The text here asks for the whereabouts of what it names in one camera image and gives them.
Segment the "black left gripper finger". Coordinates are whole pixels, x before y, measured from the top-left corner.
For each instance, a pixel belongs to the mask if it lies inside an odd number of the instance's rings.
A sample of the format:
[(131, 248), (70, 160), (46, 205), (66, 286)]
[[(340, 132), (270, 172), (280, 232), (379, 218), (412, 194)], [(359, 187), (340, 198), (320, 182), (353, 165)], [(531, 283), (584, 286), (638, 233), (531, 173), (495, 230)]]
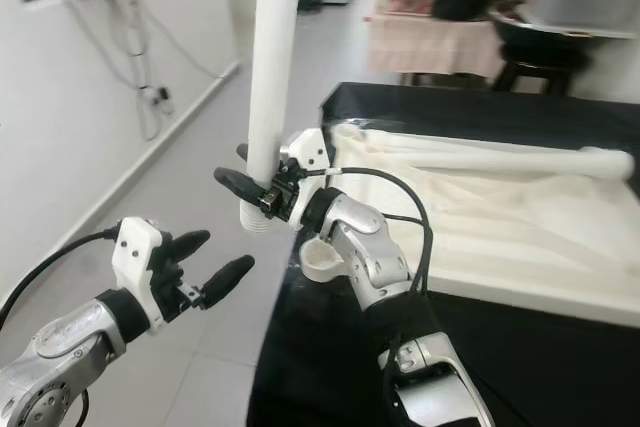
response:
[(236, 286), (241, 282), (255, 266), (255, 258), (252, 255), (242, 255), (233, 261), (224, 264), (209, 281), (206, 281), (201, 287), (200, 307), (211, 308), (232, 293)]
[(182, 262), (192, 257), (198, 249), (211, 238), (211, 232), (207, 230), (195, 230), (183, 232), (177, 236), (169, 236), (164, 241), (164, 253), (170, 262)]

